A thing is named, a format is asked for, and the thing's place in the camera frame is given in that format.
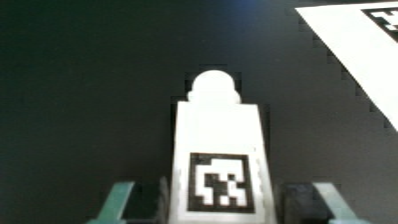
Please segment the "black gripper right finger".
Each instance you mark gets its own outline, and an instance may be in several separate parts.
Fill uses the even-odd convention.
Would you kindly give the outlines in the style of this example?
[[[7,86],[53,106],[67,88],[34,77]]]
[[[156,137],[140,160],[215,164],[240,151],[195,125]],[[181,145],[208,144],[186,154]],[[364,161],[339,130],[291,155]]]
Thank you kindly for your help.
[[[346,203],[330,182],[298,182],[279,185],[279,224],[371,224]]]

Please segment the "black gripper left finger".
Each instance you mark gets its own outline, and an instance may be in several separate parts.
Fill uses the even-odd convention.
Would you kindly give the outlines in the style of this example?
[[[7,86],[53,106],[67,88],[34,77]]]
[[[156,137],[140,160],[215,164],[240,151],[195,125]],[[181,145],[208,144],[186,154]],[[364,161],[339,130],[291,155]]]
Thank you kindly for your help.
[[[117,182],[112,186],[98,216],[85,224],[167,224],[169,183]]]

